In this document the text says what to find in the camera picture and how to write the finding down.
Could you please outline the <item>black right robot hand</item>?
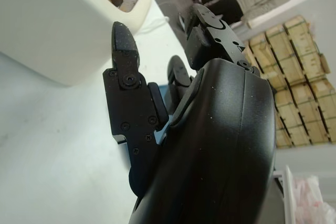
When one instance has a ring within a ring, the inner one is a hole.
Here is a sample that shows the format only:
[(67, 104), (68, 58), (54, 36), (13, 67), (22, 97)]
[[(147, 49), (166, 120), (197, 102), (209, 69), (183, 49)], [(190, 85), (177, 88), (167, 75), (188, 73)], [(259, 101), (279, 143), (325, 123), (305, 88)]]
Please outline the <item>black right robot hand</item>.
[(271, 86), (207, 7), (189, 8), (185, 32), (197, 74), (173, 56), (163, 97), (139, 72), (128, 27), (112, 26), (113, 67), (103, 80), (112, 136), (127, 146), (137, 196), (130, 222), (255, 223), (274, 171)]

